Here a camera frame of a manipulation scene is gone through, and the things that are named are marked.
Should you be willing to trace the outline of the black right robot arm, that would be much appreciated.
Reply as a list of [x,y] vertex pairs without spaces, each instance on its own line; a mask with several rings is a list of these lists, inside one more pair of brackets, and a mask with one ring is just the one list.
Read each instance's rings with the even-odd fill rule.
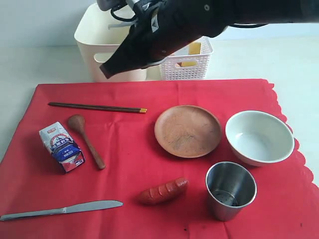
[[100,0],[114,14],[128,6],[134,16],[127,37],[101,65],[106,78],[164,62],[202,36],[216,37],[227,27],[254,28],[277,23],[316,23],[316,0]]

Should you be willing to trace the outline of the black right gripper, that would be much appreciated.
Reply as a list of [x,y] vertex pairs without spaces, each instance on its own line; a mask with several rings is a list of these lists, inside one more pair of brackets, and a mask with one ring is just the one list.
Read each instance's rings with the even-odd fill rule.
[[222,0],[138,0],[130,3],[136,23],[111,57],[101,64],[107,79],[146,79],[148,67],[202,36],[224,30]]

